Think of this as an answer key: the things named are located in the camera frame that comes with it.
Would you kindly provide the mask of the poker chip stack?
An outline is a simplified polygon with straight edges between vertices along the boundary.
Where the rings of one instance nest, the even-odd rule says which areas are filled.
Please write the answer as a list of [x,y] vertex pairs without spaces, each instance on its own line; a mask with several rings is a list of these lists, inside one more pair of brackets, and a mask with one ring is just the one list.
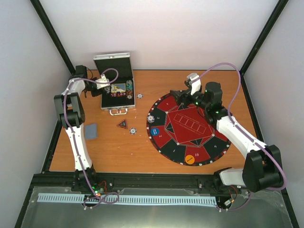
[[148,115],[147,116],[147,121],[148,121],[148,123],[154,123],[154,121],[155,121],[154,116],[153,115]]

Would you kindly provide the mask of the blue small blind button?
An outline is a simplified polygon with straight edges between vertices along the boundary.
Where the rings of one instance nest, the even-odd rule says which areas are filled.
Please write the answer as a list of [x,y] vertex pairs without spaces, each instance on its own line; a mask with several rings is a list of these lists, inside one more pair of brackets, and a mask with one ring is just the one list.
[[154,128],[152,128],[152,129],[150,130],[150,134],[151,134],[152,136],[157,136],[157,135],[160,134],[160,130],[159,130],[157,127],[154,127]]

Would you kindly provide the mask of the orange big blind button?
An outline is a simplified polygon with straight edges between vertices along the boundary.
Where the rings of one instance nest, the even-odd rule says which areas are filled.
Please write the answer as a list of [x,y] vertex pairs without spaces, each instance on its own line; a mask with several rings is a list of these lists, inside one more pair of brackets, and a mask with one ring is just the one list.
[[195,162],[195,157],[193,155],[186,155],[185,162],[192,165]]

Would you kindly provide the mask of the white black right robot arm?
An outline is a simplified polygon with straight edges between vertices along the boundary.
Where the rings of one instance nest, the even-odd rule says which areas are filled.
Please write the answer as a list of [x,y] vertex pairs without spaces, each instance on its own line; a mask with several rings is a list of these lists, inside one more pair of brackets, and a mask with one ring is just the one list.
[[204,91],[201,85],[191,83],[187,90],[171,90],[170,94],[178,105],[194,104],[202,108],[207,123],[227,137],[245,158],[242,169],[227,168],[219,171],[221,185],[246,187],[251,192],[286,188],[279,148],[266,145],[237,122],[222,105],[223,92],[219,83],[206,83]]

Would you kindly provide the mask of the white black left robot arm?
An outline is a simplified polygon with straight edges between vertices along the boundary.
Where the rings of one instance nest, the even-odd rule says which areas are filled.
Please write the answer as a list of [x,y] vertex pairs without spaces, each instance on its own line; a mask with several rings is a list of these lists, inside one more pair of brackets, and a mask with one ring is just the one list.
[[87,75],[87,67],[78,65],[75,73],[69,78],[66,89],[54,96],[57,119],[65,129],[72,148],[75,162],[74,183],[77,186],[83,185],[88,191],[98,188],[99,179],[86,146],[84,127],[86,118],[80,95],[84,91],[99,95],[107,85],[108,80],[104,75],[100,79],[90,79]]

